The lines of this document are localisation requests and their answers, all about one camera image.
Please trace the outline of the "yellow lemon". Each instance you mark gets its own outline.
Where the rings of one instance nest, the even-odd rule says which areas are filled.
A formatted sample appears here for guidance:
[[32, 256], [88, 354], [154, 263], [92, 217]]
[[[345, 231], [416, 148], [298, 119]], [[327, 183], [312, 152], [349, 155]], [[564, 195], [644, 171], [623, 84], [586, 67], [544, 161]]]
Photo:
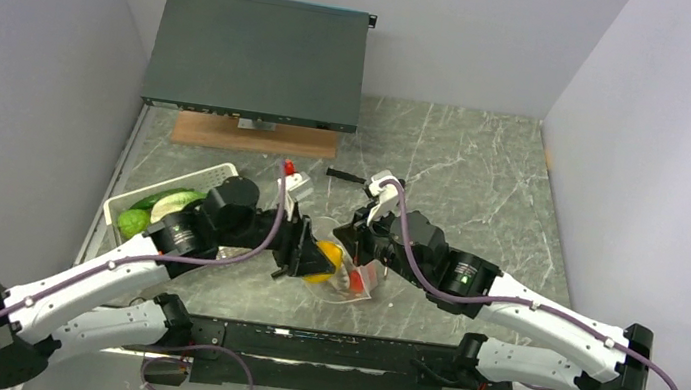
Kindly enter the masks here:
[[309, 272], [301, 278], [307, 283], [324, 283], [329, 281], [343, 264], [343, 251], [338, 244], [331, 241], [319, 240], [316, 242], [317, 250], [320, 252], [317, 261], [309, 265]]

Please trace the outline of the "clear dotted zip bag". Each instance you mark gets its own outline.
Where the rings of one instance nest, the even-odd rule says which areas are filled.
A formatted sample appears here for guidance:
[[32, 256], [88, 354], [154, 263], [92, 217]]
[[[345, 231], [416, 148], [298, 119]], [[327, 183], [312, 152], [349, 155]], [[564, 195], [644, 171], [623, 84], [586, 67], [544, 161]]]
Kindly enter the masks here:
[[[357, 264], [351, 254], [344, 248], [337, 237], [334, 235], [334, 229], [339, 227], [339, 222], [333, 220], [330, 217], [314, 217], [312, 219], [313, 234], [317, 239], [329, 240], [333, 243], [338, 244], [343, 251], [343, 264], [341, 270], [338, 271], [329, 281], [324, 283], [307, 283], [304, 284], [308, 290], [310, 290], [315, 297], [319, 300], [334, 303], [334, 304], [346, 304], [354, 303], [360, 301], [367, 301], [371, 299], [372, 291], [377, 288], [379, 282], [379, 269], [375, 263], [367, 263], [365, 265]], [[351, 270], [360, 269], [365, 278], [365, 292], [362, 294], [352, 293], [349, 287], [349, 276], [348, 273]]]

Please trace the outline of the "red peach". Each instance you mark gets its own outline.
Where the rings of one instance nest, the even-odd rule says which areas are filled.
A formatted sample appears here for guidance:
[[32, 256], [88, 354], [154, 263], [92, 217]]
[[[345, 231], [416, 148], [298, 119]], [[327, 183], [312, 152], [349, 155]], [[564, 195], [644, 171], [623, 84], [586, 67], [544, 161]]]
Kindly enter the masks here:
[[362, 294], [365, 292], [366, 284], [365, 284], [365, 278], [362, 274], [362, 271], [360, 269], [354, 269], [351, 270], [348, 273], [349, 279], [349, 287], [348, 289], [352, 293], [358, 293]]

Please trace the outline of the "white perforated plastic basket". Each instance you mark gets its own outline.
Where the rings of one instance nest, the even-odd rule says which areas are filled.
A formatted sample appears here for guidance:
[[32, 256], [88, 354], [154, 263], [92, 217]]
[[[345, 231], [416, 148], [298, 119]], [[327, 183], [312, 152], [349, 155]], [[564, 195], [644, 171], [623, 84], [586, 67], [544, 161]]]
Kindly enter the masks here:
[[147, 228], [237, 175], [236, 166], [225, 162], [110, 197], [103, 204], [105, 236], [118, 247], [139, 232], [140, 222]]

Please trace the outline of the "green lettuce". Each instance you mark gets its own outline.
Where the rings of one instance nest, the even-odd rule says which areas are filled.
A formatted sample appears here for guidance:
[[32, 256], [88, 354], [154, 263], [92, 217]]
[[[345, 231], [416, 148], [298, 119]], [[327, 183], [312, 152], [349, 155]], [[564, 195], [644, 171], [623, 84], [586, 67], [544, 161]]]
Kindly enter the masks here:
[[206, 194], [207, 193], [192, 190], [192, 192], [188, 191], [184, 193], [177, 193], [174, 195], [172, 194], [168, 197], [161, 199], [151, 209], [150, 223], [157, 223], [158, 221], [161, 221], [162, 218], [165, 217], [167, 214], [179, 212], [187, 205], [190, 205], [192, 202], [205, 199]]

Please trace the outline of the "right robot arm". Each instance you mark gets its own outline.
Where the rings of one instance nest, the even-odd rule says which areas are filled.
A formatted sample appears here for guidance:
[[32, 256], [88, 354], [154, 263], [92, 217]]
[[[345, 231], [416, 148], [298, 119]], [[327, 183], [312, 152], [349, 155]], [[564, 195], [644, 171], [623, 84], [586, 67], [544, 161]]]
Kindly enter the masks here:
[[532, 340], [516, 346], [467, 334], [451, 361], [462, 387], [521, 382], [553, 390], [646, 390], [653, 332], [602, 324], [535, 293], [496, 264], [448, 244], [422, 213], [368, 220], [361, 208], [333, 235], [357, 263], [377, 262], [441, 310], [508, 327]]

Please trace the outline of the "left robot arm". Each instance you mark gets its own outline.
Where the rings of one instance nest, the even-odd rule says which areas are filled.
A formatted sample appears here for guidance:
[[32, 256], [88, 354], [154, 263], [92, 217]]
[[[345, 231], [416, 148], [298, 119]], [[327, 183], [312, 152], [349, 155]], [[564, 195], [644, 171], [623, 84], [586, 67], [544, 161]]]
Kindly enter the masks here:
[[278, 206], [261, 210], [257, 185], [232, 176], [104, 255], [40, 281], [0, 283], [0, 390], [82, 352], [140, 345], [171, 354], [186, 346], [192, 322], [181, 302], [166, 296], [138, 309], [105, 309], [126, 292], [266, 250], [278, 276], [335, 272], [310, 218], [279, 188]]

